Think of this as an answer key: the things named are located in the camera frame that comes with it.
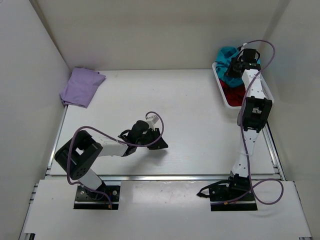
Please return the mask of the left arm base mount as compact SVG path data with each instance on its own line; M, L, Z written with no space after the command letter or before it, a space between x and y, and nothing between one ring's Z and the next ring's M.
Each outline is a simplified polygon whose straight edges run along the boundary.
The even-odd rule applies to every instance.
M118 210L121 186L107 184L101 192L108 195L110 202L104 194L90 192L78 185L73 208L75 210Z

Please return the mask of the purple t shirt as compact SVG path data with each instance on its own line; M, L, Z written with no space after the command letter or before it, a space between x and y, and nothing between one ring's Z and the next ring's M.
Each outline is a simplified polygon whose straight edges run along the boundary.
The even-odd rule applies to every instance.
M75 67L59 96L64 106L87 108L99 86L106 79L104 74L83 67Z

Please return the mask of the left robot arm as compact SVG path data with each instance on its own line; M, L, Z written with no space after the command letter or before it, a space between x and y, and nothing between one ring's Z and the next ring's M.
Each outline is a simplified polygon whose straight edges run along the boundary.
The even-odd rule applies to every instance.
M92 192L105 193L106 185L91 169L95 160L106 156L127 157L139 146L146 146L149 150L168 148L160 129L155 127L158 120L156 115L138 120L131 129L120 133L119 140L106 136L94 138L82 129L55 153L54 159L70 180L77 181Z

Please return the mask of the teal t shirt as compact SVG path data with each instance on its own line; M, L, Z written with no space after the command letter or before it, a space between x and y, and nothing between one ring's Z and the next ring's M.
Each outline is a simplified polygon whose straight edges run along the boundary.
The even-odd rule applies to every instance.
M216 73L220 80L222 80L224 83L226 83L229 87L235 88L242 84L244 84L242 77L239 78L232 78L225 76L225 72L227 71L231 59L236 57L239 54L240 51L238 51L238 48L233 46L225 46L222 47L215 59L216 62Z

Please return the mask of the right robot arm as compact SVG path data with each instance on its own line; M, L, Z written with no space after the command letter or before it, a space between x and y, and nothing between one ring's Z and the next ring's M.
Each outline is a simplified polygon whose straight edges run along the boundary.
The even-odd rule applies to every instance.
M266 92L266 82L261 75L258 63L260 54L252 48L242 48L231 59L225 75L241 77L245 94L237 117L240 126L239 158L234 163L228 178L231 191L247 192L250 186L250 167L248 160L253 155L260 131L265 127L273 106L273 98Z

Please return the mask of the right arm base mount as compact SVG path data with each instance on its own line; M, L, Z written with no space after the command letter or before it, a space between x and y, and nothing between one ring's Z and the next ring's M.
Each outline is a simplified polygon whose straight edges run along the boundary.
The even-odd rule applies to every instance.
M230 183L230 180L211 183L201 188L196 195L209 199L212 212L257 211L258 207L254 195L247 189L235 189Z

